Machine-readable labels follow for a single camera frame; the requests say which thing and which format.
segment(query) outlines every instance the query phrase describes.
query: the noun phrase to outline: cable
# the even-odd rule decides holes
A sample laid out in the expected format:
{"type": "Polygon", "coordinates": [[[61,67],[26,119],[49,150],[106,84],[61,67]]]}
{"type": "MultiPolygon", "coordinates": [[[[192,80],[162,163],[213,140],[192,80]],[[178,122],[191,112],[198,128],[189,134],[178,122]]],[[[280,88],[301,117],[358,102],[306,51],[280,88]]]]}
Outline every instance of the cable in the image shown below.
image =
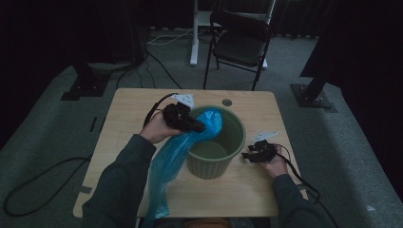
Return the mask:
{"type": "Polygon", "coordinates": [[[148,124],[148,122],[151,120],[152,114],[154,114],[155,110],[157,110],[157,108],[158,108],[158,106],[160,105],[160,103],[163,102],[163,101],[164,101],[165,99],[167,99],[168,97],[170,97],[170,96],[172,96],[172,95],[175,95],[175,94],[178,94],[178,93],[169,93],[169,94],[166,94],[166,95],[163,96],[157,103],[155,103],[155,104],[151,107],[151,110],[147,113],[147,116],[146,116],[145,119],[144,119],[143,127],[145,127],[145,126],[148,124]]]}
{"type": "Polygon", "coordinates": [[[148,45],[155,45],[155,46],[167,45],[167,44],[170,44],[170,43],[174,42],[175,40],[178,40],[179,38],[183,37],[184,35],[186,35],[187,33],[189,33],[191,30],[193,30],[193,29],[188,30],[187,32],[185,32],[185,33],[182,34],[182,35],[161,35],[161,36],[159,36],[159,37],[157,37],[157,38],[155,38],[155,39],[153,39],[153,40],[147,42],[147,44],[148,44],[148,45]],[[175,37],[175,36],[176,36],[176,38],[174,38],[174,39],[172,39],[172,40],[170,40],[170,41],[168,41],[168,42],[166,42],[166,43],[162,43],[162,44],[154,44],[154,43],[152,43],[153,41],[156,41],[156,40],[158,40],[158,39],[160,39],[160,38],[163,38],[163,37],[175,37]]]}
{"type": "Polygon", "coordinates": [[[210,41],[199,38],[199,42],[205,45],[210,45],[210,41]]]}
{"type": "Polygon", "coordinates": [[[33,214],[35,212],[38,212],[39,210],[41,210],[42,208],[44,208],[45,206],[47,206],[61,191],[62,189],[66,186],[66,184],[71,180],[71,178],[74,176],[74,174],[77,173],[77,171],[88,161],[90,161],[90,158],[92,157],[92,154],[89,155],[86,158],[72,158],[72,159],[67,159],[64,161],[60,161],[56,164],[54,164],[53,166],[51,166],[50,168],[48,168],[47,170],[43,171],[42,173],[40,173],[39,175],[37,175],[36,177],[30,179],[30,180],[26,180],[23,183],[21,183],[20,185],[16,186],[14,189],[12,189],[6,196],[6,198],[4,199],[3,202],[3,211],[6,213],[6,215],[11,216],[11,217],[24,217],[30,214],[33,214]],[[76,161],[76,160],[83,160],[78,166],[77,168],[71,173],[71,175],[67,178],[67,180],[56,190],[56,192],[48,199],[46,200],[42,205],[40,205],[39,207],[25,212],[25,213],[13,213],[9,210],[8,208],[8,204],[9,204],[9,200],[10,198],[17,193],[18,191],[20,191],[21,189],[23,189],[25,186],[29,185],[30,183],[36,181],[37,179],[39,179],[40,177],[42,177],[43,175],[45,175],[47,172],[49,172],[50,170],[52,170],[53,168],[66,163],[66,162],[72,162],[72,161],[76,161]]]}
{"type": "Polygon", "coordinates": [[[119,82],[123,79],[123,77],[124,77],[129,71],[131,71],[131,70],[133,70],[133,69],[134,69],[134,68],[127,69],[127,70],[119,77],[118,82],[116,82],[115,90],[118,90],[118,88],[119,88],[119,82]]]}
{"type": "Polygon", "coordinates": [[[315,197],[315,203],[314,203],[314,204],[317,204],[317,202],[318,202],[319,199],[320,199],[320,193],[319,193],[319,191],[317,191],[314,186],[312,186],[309,182],[305,181],[305,180],[299,175],[299,173],[297,172],[296,168],[293,166],[293,164],[292,164],[288,159],[286,159],[284,156],[280,155],[279,153],[277,153],[277,155],[285,160],[285,162],[290,166],[290,168],[291,168],[291,170],[293,171],[294,175],[296,175],[296,177],[297,177],[303,184],[305,184],[308,188],[312,189],[312,191],[314,191],[314,192],[317,193],[317,196],[315,197]]]}
{"type": "Polygon", "coordinates": [[[330,212],[329,212],[329,210],[326,208],[326,206],[320,201],[320,193],[319,193],[319,191],[317,191],[314,186],[312,186],[310,183],[308,183],[306,180],[304,180],[304,179],[298,174],[296,168],[291,164],[291,162],[290,162],[291,156],[290,156],[290,152],[288,151],[288,149],[287,149],[285,146],[281,145],[281,144],[273,143],[273,145],[280,146],[281,148],[284,148],[284,149],[287,151],[287,153],[288,153],[288,158],[289,158],[288,160],[287,160],[284,156],[280,155],[279,153],[277,153],[277,155],[278,155],[279,157],[281,157],[282,159],[285,160],[285,162],[291,167],[291,170],[293,171],[294,175],[295,175],[303,184],[305,184],[305,185],[308,187],[308,189],[306,190],[306,192],[307,192],[311,197],[313,197],[313,198],[315,199],[314,204],[319,204],[319,205],[323,208],[323,210],[326,212],[326,214],[329,216],[329,218],[332,220],[332,222],[333,222],[333,224],[335,225],[335,227],[338,228],[338,224],[337,224],[336,220],[332,217],[332,215],[330,214],[330,212]],[[317,195],[315,196],[309,189],[311,189],[312,191],[316,192],[317,195]]]}
{"type": "Polygon", "coordinates": [[[154,88],[156,88],[155,87],[155,80],[154,80],[154,76],[152,75],[152,73],[148,70],[148,62],[145,60],[145,65],[146,65],[146,67],[145,67],[145,71],[147,71],[149,74],[150,74],[150,76],[151,76],[151,80],[152,80],[152,85],[154,85],[154,88]]]}
{"type": "Polygon", "coordinates": [[[127,70],[127,69],[132,68],[131,64],[126,65],[126,66],[117,67],[117,68],[112,68],[112,69],[102,69],[102,68],[97,68],[97,67],[91,66],[91,65],[88,65],[88,66],[92,69],[92,72],[101,73],[101,74],[113,74],[113,73],[116,73],[116,72],[119,72],[122,70],[127,70]]]}
{"type": "MultiPolygon", "coordinates": [[[[309,191],[309,189],[306,190],[306,192],[311,195],[311,197],[315,197],[314,194],[309,191]]],[[[336,222],[336,220],[333,218],[332,214],[330,214],[330,211],[326,208],[326,206],[319,200],[317,203],[319,203],[319,205],[323,208],[323,210],[326,212],[326,214],[329,216],[330,220],[333,222],[333,224],[335,225],[336,228],[338,228],[338,224],[336,222]]]]}
{"type": "Polygon", "coordinates": [[[139,73],[139,70],[136,70],[136,73],[139,75],[140,77],[140,88],[144,88],[143,87],[143,76],[139,73]]]}
{"type": "Polygon", "coordinates": [[[149,55],[151,55],[151,57],[153,57],[160,65],[161,67],[163,67],[163,69],[165,70],[165,72],[168,74],[168,76],[172,79],[172,81],[178,86],[178,88],[182,89],[182,87],[177,83],[177,81],[175,81],[175,79],[171,76],[171,74],[168,72],[168,70],[165,68],[165,66],[163,65],[163,63],[160,62],[160,60],[158,60],[153,54],[151,54],[147,49],[145,50],[149,55]]]}

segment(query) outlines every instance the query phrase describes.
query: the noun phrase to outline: person's left hand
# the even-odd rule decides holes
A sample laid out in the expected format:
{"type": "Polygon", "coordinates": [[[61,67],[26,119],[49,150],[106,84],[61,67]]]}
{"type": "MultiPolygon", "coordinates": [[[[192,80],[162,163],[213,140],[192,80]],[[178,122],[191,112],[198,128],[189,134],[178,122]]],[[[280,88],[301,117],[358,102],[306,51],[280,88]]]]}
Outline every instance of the person's left hand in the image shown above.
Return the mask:
{"type": "MultiPolygon", "coordinates": [[[[276,145],[276,150],[280,155],[282,155],[281,147],[279,145],[276,145]]],[[[285,160],[278,155],[276,155],[270,162],[259,163],[259,166],[262,167],[267,174],[272,177],[272,179],[283,174],[288,174],[285,160]]]]}
{"type": "Polygon", "coordinates": [[[154,114],[148,124],[143,128],[140,135],[151,143],[159,143],[166,137],[179,135],[181,133],[180,130],[167,126],[163,119],[163,113],[158,112],[154,114]]]}

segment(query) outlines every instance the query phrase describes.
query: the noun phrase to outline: tripod base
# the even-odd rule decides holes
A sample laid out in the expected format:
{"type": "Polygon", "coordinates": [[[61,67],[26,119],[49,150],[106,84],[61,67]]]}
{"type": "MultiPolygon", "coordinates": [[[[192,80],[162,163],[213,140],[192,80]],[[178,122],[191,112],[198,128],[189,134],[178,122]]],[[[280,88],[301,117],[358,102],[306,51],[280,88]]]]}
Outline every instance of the tripod base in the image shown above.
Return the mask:
{"type": "Polygon", "coordinates": [[[65,92],[62,101],[78,101],[80,97],[102,97],[109,81],[110,74],[93,73],[94,80],[90,85],[83,86],[80,77],[77,77],[69,92],[65,92]]]}
{"type": "Polygon", "coordinates": [[[308,85],[303,85],[303,84],[291,84],[291,88],[293,89],[294,96],[296,96],[298,106],[300,107],[314,107],[314,108],[323,108],[325,112],[329,113],[337,113],[337,110],[335,108],[335,104],[330,103],[323,92],[323,90],[320,92],[320,94],[317,96],[316,99],[313,101],[310,101],[304,96],[305,90],[308,87],[308,85]]]}

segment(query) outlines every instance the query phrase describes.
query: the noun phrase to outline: person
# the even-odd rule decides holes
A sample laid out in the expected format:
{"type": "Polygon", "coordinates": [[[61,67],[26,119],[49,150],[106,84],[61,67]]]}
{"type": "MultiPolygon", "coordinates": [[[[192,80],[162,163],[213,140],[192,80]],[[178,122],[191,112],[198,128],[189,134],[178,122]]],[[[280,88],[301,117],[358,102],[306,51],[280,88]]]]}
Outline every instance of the person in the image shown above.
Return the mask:
{"type": "MultiPolygon", "coordinates": [[[[148,168],[156,151],[153,144],[181,133],[165,124],[161,112],[155,114],[101,174],[93,196],[83,204],[81,226],[135,227],[148,168]]],[[[318,208],[302,197],[280,157],[259,165],[274,179],[279,227],[328,226],[318,208]]]]}

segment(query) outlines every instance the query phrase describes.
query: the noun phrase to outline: black cable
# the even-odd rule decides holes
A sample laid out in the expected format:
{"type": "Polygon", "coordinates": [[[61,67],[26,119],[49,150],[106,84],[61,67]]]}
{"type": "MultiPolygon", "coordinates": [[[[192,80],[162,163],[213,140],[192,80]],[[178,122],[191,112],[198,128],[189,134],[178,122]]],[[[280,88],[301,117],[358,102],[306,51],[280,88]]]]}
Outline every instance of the black cable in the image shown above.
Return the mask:
{"type": "Polygon", "coordinates": [[[145,67],[145,70],[150,74],[150,76],[151,76],[151,79],[152,79],[152,85],[154,85],[154,88],[156,88],[155,87],[155,80],[154,80],[154,76],[152,75],[152,73],[148,70],[148,62],[145,60],[145,65],[146,65],[146,67],[145,67]]]}
{"type": "Polygon", "coordinates": [[[175,36],[181,36],[181,38],[179,38],[179,39],[187,39],[187,40],[193,39],[193,34],[191,34],[191,35],[161,35],[161,36],[148,36],[146,42],[148,43],[148,42],[154,41],[156,39],[172,40],[172,37],[175,37],[175,36]]]}
{"type": "MultiPolygon", "coordinates": [[[[306,192],[311,195],[311,197],[315,197],[314,194],[309,191],[309,189],[306,190],[306,192]]],[[[323,210],[326,212],[326,214],[329,216],[330,220],[333,222],[333,224],[335,225],[336,228],[338,228],[338,224],[336,222],[336,220],[333,218],[332,214],[330,214],[330,211],[326,208],[326,206],[319,200],[317,203],[319,203],[319,205],[323,208],[323,210]]]]}
{"type": "Polygon", "coordinates": [[[276,143],[273,143],[273,145],[277,145],[277,146],[280,146],[281,148],[284,148],[284,149],[285,149],[285,151],[287,151],[287,154],[288,154],[288,160],[289,160],[289,161],[291,161],[291,155],[290,155],[290,151],[288,151],[287,147],[285,147],[284,145],[281,145],[281,144],[276,144],[276,143]]]}
{"type": "Polygon", "coordinates": [[[145,126],[148,124],[148,122],[151,120],[152,114],[155,112],[155,110],[157,110],[157,108],[158,108],[158,106],[160,105],[160,103],[163,102],[166,98],[168,98],[168,97],[170,97],[170,96],[172,96],[172,95],[175,95],[175,94],[178,94],[178,93],[169,93],[169,94],[166,94],[166,95],[163,96],[157,103],[155,103],[155,104],[152,106],[151,110],[148,112],[147,116],[146,116],[145,119],[144,119],[143,127],[145,127],[145,126]]]}
{"type": "Polygon", "coordinates": [[[133,68],[133,66],[130,65],[126,65],[126,66],[120,66],[117,68],[112,68],[112,69],[102,69],[102,68],[97,68],[94,66],[89,66],[92,70],[92,72],[94,73],[101,73],[101,74],[113,74],[113,73],[117,73],[119,71],[123,71],[123,70],[127,70],[127,69],[131,69],[133,68]]]}
{"type": "Polygon", "coordinates": [[[143,76],[139,73],[139,70],[136,70],[136,73],[139,75],[139,77],[140,77],[140,87],[141,88],[144,88],[143,87],[143,76]]]}
{"type": "Polygon", "coordinates": [[[199,42],[205,45],[210,45],[210,41],[199,38],[199,42]]]}
{"type": "Polygon", "coordinates": [[[299,179],[299,181],[301,181],[301,182],[302,182],[303,184],[305,184],[308,188],[310,188],[312,191],[314,191],[314,192],[317,193],[317,196],[315,197],[315,203],[314,203],[314,204],[317,204],[317,202],[318,202],[319,199],[320,199],[320,193],[319,193],[319,191],[317,191],[317,189],[316,189],[314,186],[312,186],[309,182],[307,182],[306,180],[304,180],[304,179],[299,175],[299,173],[297,172],[296,168],[293,166],[293,164],[292,164],[288,159],[286,159],[284,156],[280,155],[279,153],[277,153],[277,155],[285,160],[285,162],[290,166],[291,170],[293,171],[294,175],[299,179]]]}
{"type": "Polygon", "coordinates": [[[21,183],[20,185],[16,186],[14,189],[12,189],[6,196],[6,198],[4,199],[3,202],[3,211],[6,213],[6,215],[10,216],[10,217],[24,217],[30,214],[33,214],[35,212],[38,212],[39,210],[41,210],[42,208],[44,208],[45,206],[47,206],[61,191],[62,189],[66,186],[66,184],[71,180],[71,178],[74,176],[74,174],[77,173],[77,171],[88,161],[91,160],[92,154],[86,158],[71,158],[71,159],[67,159],[64,161],[60,161],[56,164],[54,164],[53,166],[51,166],[50,168],[48,168],[47,170],[43,171],[42,173],[40,173],[39,175],[37,175],[36,177],[30,179],[30,180],[26,180],[23,183],[21,183]],[[53,168],[66,163],[66,162],[72,162],[72,161],[77,161],[77,160],[83,160],[78,166],[77,168],[71,173],[71,175],[67,178],[67,180],[56,190],[56,192],[49,198],[47,199],[42,205],[40,205],[39,207],[25,212],[25,213],[13,213],[9,210],[8,208],[8,204],[9,204],[9,200],[11,199],[11,197],[17,193],[18,191],[20,191],[21,189],[23,189],[25,186],[29,185],[30,183],[36,181],[37,179],[39,179],[40,177],[42,177],[43,175],[45,175],[47,172],[49,172],[50,170],[52,170],[53,168]]]}
{"type": "Polygon", "coordinates": [[[119,77],[118,82],[116,82],[116,86],[115,86],[115,90],[118,90],[119,88],[119,82],[123,79],[123,77],[131,70],[133,70],[134,68],[130,68],[127,69],[124,73],[122,73],[122,75],[119,77]]]}
{"type": "Polygon", "coordinates": [[[168,72],[168,70],[165,68],[165,66],[163,65],[163,63],[160,62],[160,60],[158,60],[153,54],[151,54],[147,49],[145,50],[149,55],[151,55],[151,57],[153,57],[160,65],[161,67],[163,67],[163,69],[165,70],[165,72],[168,74],[168,76],[172,79],[172,81],[178,86],[178,88],[182,89],[182,87],[175,81],[175,79],[171,76],[171,74],[168,72]]]}

